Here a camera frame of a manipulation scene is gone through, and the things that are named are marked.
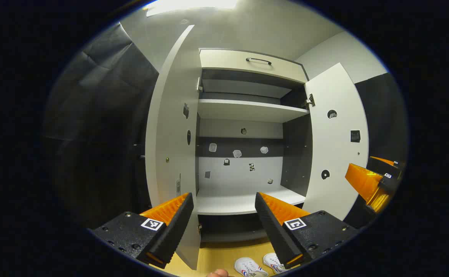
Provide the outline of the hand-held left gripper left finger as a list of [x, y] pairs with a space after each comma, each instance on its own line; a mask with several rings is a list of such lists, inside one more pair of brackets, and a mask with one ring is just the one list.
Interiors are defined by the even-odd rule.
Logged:
[[115, 251], [164, 269], [175, 254], [195, 267], [195, 219], [191, 193], [152, 207], [147, 194], [122, 193], [88, 206], [88, 228]]

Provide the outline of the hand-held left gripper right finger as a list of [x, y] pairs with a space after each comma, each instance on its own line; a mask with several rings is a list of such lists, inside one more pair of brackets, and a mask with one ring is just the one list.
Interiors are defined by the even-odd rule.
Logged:
[[287, 269], [320, 259], [359, 233], [324, 210], [309, 213], [263, 192], [256, 193], [255, 209], [280, 263]]

